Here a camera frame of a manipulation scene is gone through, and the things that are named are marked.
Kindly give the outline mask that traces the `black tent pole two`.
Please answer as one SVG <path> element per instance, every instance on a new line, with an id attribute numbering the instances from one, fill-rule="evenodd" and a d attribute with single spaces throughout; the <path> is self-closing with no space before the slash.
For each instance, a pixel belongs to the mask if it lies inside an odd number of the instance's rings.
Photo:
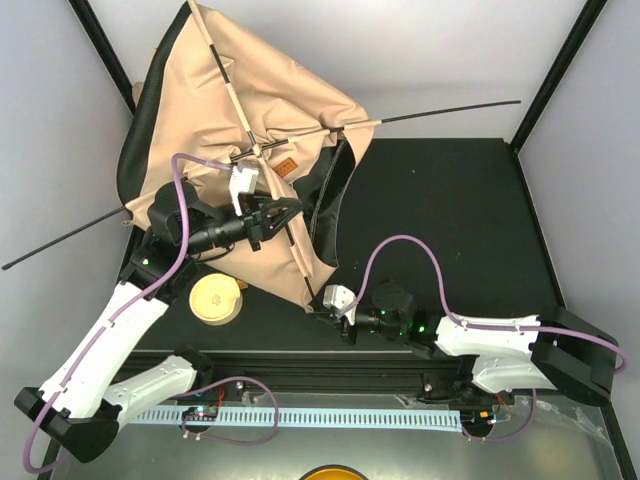
<path id="1" fill-rule="evenodd" d="M 493 107 L 501 107 L 501 106 L 510 106 L 510 105 L 520 105 L 522 103 L 521 100 L 504 100 L 504 101 L 496 101 L 496 102 L 488 102 L 488 103 L 480 103 L 480 104 L 472 104 L 472 105 L 464 105 L 464 106 L 457 106 L 457 107 L 450 107 L 450 108 L 444 108 L 444 109 L 436 109 L 436 110 L 429 110 L 429 111 L 424 111 L 424 112 L 416 112 L 416 113 L 411 113 L 411 114 L 406 114 L 406 115 L 399 115 L 399 116 L 392 116 L 392 117 L 387 117 L 387 118 L 383 118 L 383 119 L 375 119 L 375 120 L 365 120 L 365 121 L 358 121 L 358 122 L 351 122 L 348 124 L 344 124 L 342 126 L 336 126 L 336 127 L 327 127 L 327 128 L 321 128 L 318 130 L 314 130 L 314 131 L 310 131 L 308 133 L 304 133 L 304 134 L 298 134 L 298 135 L 289 135 L 287 136 L 285 139 L 282 140 L 278 140 L 275 142 L 271 142 L 271 143 L 267 143 L 267 144 L 262 144 L 260 146 L 260 152 L 266 152 L 268 150 L 271 149 L 275 149 L 276 147 L 280 147 L 283 145 L 287 145 L 287 144 L 294 144 L 294 143 L 301 143 L 304 142 L 306 140 L 309 139 L 314 139 L 314 138 L 319 138 L 319 137 L 326 137 L 329 136 L 331 134 L 338 134 L 338 133 L 344 133 L 345 131 L 351 131 L 351 130 L 360 130 L 360 129 L 366 129 L 366 128 L 375 128 L 378 127 L 382 124 L 388 124 L 388 123 L 394 123 L 394 122 L 400 122 L 400 121 L 405 121 L 405 120 L 413 120 L 413 119 L 418 119 L 418 118 L 424 118 L 424 117 L 430 117 L 430 116 L 436 116 L 436 115 L 443 115 L 443 114 L 449 114 L 449 113 L 457 113 L 457 112 L 462 112 L 462 111 L 471 111 L 471 110 L 478 110 L 478 109 L 484 109 L 484 108 L 493 108 Z M 57 245 L 91 227 L 93 227 L 94 225 L 97 225 L 101 222 L 103 222 L 104 220 L 107 220 L 119 213 L 122 213 L 125 210 L 124 206 L 118 207 L 116 209 L 113 209 L 111 211 L 108 211 L 107 213 L 94 218 L 93 220 L 89 221 L 88 223 L 79 226 L 76 229 L 73 229 L 37 248 L 35 248 L 32 251 L 29 251 L 27 253 L 25 253 L 24 255 L 16 258 L 15 260 L 12 260 L 10 262 L 7 262 L 6 264 L 1 266 L 1 270 L 2 271 L 6 271 L 16 265 L 18 265 L 19 263 L 32 258 L 33 256 L 39 254 L 40 252 L 43 252 L 51 247 L 53 247 L 54 245 Z"/>

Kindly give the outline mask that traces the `black tent pole one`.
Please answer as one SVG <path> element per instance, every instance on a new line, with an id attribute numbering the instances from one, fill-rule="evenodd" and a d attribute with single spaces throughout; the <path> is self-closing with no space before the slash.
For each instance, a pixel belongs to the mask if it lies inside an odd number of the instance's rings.
<path id="1" fill-rule="evenodd" d="M 240 195 L 240 204 L 242 207 L 242 215 L 238 216 L 239 218 L 243 219 L 244 214 L 248 211 L 248 207 L 251 204 L 255 204 L 258 203 L 258 198 L 261 196 L 266 196 L 266 197 L 270 197 L 273 199 L 279 199 L 282 197 L 287 197 L 281 194 L 280 190 L 279 190 L 279 185 L 277 183 L 271 183 L 271 177 L 269 174 L 269 169 L 267 168 L 266 164 L 264 163 L 264 159 L 263 159 L 263 153 L 260 152 L 260 146 L 261 144 L 259 144 L 256 140 L 256 137 L 252 131 L 252 128 L 250 126 L 250 123 L 247 119 L 247 116 L 245 114 L 245 111 L 242 107 L 242 104 L 239 100 L 239 97 L 236 93 L 236 90 L 234 88 L 234 86 L 231 83 L 231 80 L 229 78 L 229 75 L 227 73 L 227 70 L 223 64 L 223 61 L 221 60 L 221 57 L 219 55 L 218 50 L 216 49 L 216 46 L 214 44 L 213 41 L 213 37 L 210 35 L 204 17 L 202 16 L 202 13 L 200 11 L 200 8 L 198 6 L 198 4 L 194 1 L 190 1 L 188 3 L 189 8 L 191 10 L 191 14 L 194 18 L 194 21 L 197 25 L 197 28 L 199 30 L 199 32 L 201 33 L 201 35 L 203 36 L 206 44 L 208 45 L 211 54 L 213 55 L 213 58 L 216 62 L 216 65 L 218 67 L 218 70 L 222 76 L 222 79 L 224 81 L 225 87 L 227 89 L 227 93 L 229 95 L 229 98 L 233 104 L 233 107 L 236 111 L 236 114 L 240 120 L 240 123 L 242 125 L 242 128 L 244 129 L 248 140 L 250 142 L 251 145 L 251 149 L 237 157 L 233 157 L 230 160 L 230 168 L 232 170 L 232 167 L 238 163 L 240 160 L 248 160 L 251 161 L 252 163 L 254 163 L 260 170 L 260 174 L 256 183 L 256 188 L 255 188 L 255 192 L 253 194 L 241 194 Z M 301 213 L 299 213 L 298 215 L 296 215 L 294 218 L 299 217 L 301 215 Z M 306 289 L 306 294 L 305 297 L 307 298 L 307 300 L 312 300 L 314 297 L 314 291 L 312 289 L 312 285 L 311 285 L 311 274 L 310 274 L 310 270 L 308 268 L 308 266 L 306 265 L 303 257 L 301 256 L 301 250 L 298 248 L 298 244 L 295 242 L 295 236 L 292 233 L 291 227 L 290 227 L 290 222 L 288 223 L 288 225 L 286 227 L 283 228 L 283 230 L 286 231 L 287 234 L 287 238 L 288 241 L 290 243 L 290 247 L 292 248 L 292 255 L 296 261 L 296 264 L 301 272 L 302 278 L 304 280 L 304 284 L 305 284 L 305 289 Z"/>

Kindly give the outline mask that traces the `beige pet tent fabric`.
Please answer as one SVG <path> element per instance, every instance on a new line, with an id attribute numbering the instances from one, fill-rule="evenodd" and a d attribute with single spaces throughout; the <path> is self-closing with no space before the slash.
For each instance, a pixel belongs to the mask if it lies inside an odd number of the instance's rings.
<path id="1" fill-rule="evenodd" d="M 223 273 L 310 310 L 338 265 L 345 190 L 375 122 L 347 95 L 221 12 L 186 2 L 157 47 L 117 166 L 136 226 L 174 174 L 214 207 L 245 193 L 302 210 L 258 250 L 239 241 Z"/>

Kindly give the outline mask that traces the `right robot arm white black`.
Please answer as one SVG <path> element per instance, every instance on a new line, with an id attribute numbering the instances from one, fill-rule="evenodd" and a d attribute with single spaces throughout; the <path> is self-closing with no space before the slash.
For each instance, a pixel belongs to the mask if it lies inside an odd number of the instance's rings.
<path id="1" fill-rule="evenodd" d="M 387 281 L 364 304 L 347 287 L 328 285 L 313 314 L 334 325 L 349 344 L 369 333 L 426 359 L 463 358 L 454 388 L 467 403 L 513 389 L 555 390 L 598 407 L 611 400 L 615 340 L 560 306 L 519 318 L 453 321 L 419 307 L 400 284 Z"/>

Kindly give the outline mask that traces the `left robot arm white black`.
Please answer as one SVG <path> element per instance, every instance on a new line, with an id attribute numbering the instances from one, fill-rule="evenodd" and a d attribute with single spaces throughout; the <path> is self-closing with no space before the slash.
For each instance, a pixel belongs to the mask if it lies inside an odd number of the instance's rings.
<path id="1" fill-rule="evenodd" d="M 215 376 L 210 359 L 184 346 L 126 381 L 114 377 L 139 340 L 198 272 L 197 255 L 248 241 L 257 251 L 302 210 L 294 198 L 240 193 L 235 205 L 213 207 L 193 185 L 168 183 L 148 209 L 151 222 L 103 313 L 69 359 L 39 388 L 25 387 L 15 406 L 37 429 L 88 463 L 119 431 L 173 397 L 207 397 Z"/>

